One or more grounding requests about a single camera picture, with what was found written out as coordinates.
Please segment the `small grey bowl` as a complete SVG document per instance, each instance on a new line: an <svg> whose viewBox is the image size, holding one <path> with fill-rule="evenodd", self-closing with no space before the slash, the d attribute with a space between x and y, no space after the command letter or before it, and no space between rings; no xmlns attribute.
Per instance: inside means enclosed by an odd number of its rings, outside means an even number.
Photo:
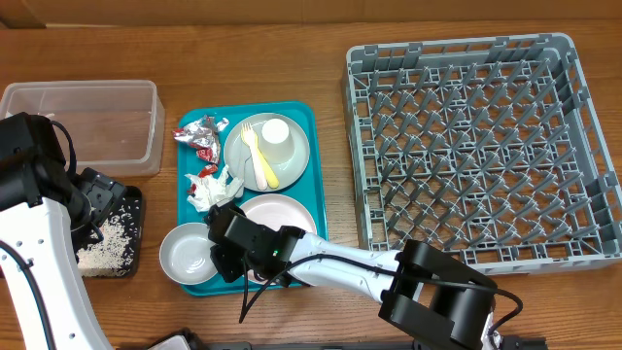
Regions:
<svg viewBox="0 0 622 350"><path fill-rule="evenodd" d="M214 245L208 238L206 224L179 225L164 237L160 245L160 266L166 276L178 284L204 283L217 274L210 257Z"/></svg>

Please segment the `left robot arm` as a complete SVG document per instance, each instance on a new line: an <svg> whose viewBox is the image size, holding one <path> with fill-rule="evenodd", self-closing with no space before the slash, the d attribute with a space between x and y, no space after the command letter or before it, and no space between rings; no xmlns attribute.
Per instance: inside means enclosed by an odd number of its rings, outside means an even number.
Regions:
<svg viewBox="0 0 622 350"><path fill-rule="evenodd" d="M108 349L78 269L81 246L126 193L92 169L77 169L57 135L66 128L40 115L1 121L1 272L29 349Z"/></svg>

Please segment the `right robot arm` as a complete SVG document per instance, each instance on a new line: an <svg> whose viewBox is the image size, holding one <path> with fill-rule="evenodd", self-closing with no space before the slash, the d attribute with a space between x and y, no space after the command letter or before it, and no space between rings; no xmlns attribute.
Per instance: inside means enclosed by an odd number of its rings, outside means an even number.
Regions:
<svg viewBox="0 0 622 350"><path fill-rule="evenodd" d="M497 284L417 240L372 252L330 243L300 227L272 229L230 202L204 218L211 260L227 283L253 271L264 287L292 283L343 289L373 299L379 316L437 349L493 349Z"/></svg>

